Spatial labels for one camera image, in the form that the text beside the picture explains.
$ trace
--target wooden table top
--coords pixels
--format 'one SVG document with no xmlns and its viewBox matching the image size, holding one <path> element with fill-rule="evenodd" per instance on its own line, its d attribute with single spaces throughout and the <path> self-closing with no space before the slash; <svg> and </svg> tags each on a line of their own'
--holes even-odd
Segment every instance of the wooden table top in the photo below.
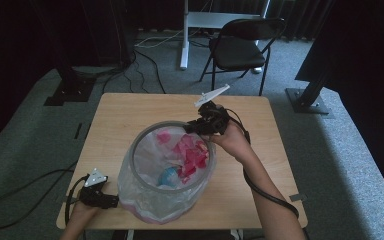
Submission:
<svg viewBox="0 0 384 240">
<path fill-rule="evenodd" d="M 102 96 L 70 186 L 94 168 L 108 176 L 102 191 L 117 195 L 120 167 L 134 139 L 145 128 L 163 121 L 191 121 L 200 117 L 194 102 L 199 95 L 106 93 Z M 232 109 L 250 132 L 252 146 L 283 196 L 298 194 L 296 183 L 268 99 L 254 96 L 218 96 L 213 100 Z M 149 224 L 121 205 L 102 210 L 88 229 L 250 229 L 261 228 L 242 166 L 221 147 L 217 166 L 202 196 L 179 219 Z M 290 202 L 307 225 L 301 201 Z M 57 226 L 64 228 L 63 204 Z"/>
</svg>

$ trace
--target stand base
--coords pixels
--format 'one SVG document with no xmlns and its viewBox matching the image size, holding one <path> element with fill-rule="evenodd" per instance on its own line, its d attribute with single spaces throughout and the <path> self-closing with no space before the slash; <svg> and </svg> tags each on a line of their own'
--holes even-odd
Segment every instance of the stand base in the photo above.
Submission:
<svg viewBox="0 0 384 240">
<path fill-rule="evenodd" d="M 324 102 L 320 96 L 317 97 L 316 101 L 314 101 L 311 106 L 303 106 L 299 99 L 304 92 L 304 89 L 286 88 L 285 91 L 296 113 L 320 114 L 322 118 L 335 118 L 332 111 L 324 105 Z"/>
<path fill-rule="evenodd" d="M 79 78 L 76 89 L 67 91 L 64 81 L 61 81 L 52 97 L 48 97 L 44 106 L 62 106 L 65 102 L 87 102 L 96 82 L 95 78 Z"/>
</svg>

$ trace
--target plastic bag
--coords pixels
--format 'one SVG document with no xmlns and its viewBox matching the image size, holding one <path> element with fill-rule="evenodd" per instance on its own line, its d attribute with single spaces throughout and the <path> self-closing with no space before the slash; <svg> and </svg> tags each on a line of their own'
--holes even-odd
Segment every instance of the plastic bag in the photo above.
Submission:
<svg viewBox="0 0 384 240">
<path fill-rule="evenodd" d="M 145 129 L 124 158 L 120 203 L 144 222 L 179 218 L 201 196 L 214 171 L 214 145 L 186 134 L 184 124 L 162 122 Z"/>
</svg>

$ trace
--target gray carpet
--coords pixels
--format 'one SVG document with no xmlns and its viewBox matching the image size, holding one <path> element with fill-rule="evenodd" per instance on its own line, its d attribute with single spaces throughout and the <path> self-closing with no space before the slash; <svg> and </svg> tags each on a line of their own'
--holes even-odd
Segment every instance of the gray carpet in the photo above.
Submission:
<svg viewBox="0 0 384 240">
<path fill-rule="evenodd" d="M 140 38 L 158 35 L 141 34 Z M 194 39 L 206 44 L 205 39 Z M 152 48 L 137 48 L 157 64 L 167 93 L 201 94 L 210 91 L 210 76 L 197 79 L 208 57 L 208 49 L 191 45 L 189 66 L 179 69 L 179 41 L 165 42 Z M 321 97 L 335 118 L 294 113 L 285 88 L 305 88 L 295 81 L 311 42 L 283 40 L 275 42 L 263 90 L 272 105 L 279 131 L 304 202 L 311 239 L 384 239 L 384 180 L 363 139 L 337 93 L 324 89 Z M 42 77 L 26 97 L 0 134 L 0 196 L 42 173 L 68 167 L 80 155 L 87 127 L 102 91 L 162 93 L 153 64 L 137 55 L 135 64 L 108 79 L 98 79 L 86 103 L 65 103 L 60 107 L 43 106 L 52 96 L 60 77 L 55 70 Z M 96 73 L 108 68 L 76 67 Z M 217 87 L 229 84 L 224 95 L 257 95 L 260 75 L 248 73 L 219 75 Z M 76 137 L 79 124 L 81 131 Z M 27 190 L 0 202 L 0 225 L 22 216 L 46 191 L 59 174 L 39 180 Z M 20 223 L 0 230 L 0 239 L 58 239 L 55 221 L 70 181 L 64 176 L 32 214 Z M 245 230 L 245 239 L 261 230 Z M 87 231 L 87 239 L 110 239 L 112 231 Z"/>
</svg>

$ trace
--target white desk frame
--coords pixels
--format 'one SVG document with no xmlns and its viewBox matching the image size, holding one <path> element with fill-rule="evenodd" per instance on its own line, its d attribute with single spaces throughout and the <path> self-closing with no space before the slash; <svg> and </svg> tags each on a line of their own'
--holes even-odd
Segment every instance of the white desk frame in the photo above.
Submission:
<svg viewBox="0 0 384 240">
<path fill-rule="evenodd" d="M 235 19 L 259 19 L 266 16 L 270 0 L 266 0 L 260 15 L 237 14 L 237 13 L 214 13 L 214 12 L 189 12 L 188 0 L 185 0 L 185 15 L 183 22 L 183 46 L 180 69 L 188 67 L 189 57 L 189 27 L 218 28 L 221 29 L 226 23 Z"/>
</svg>

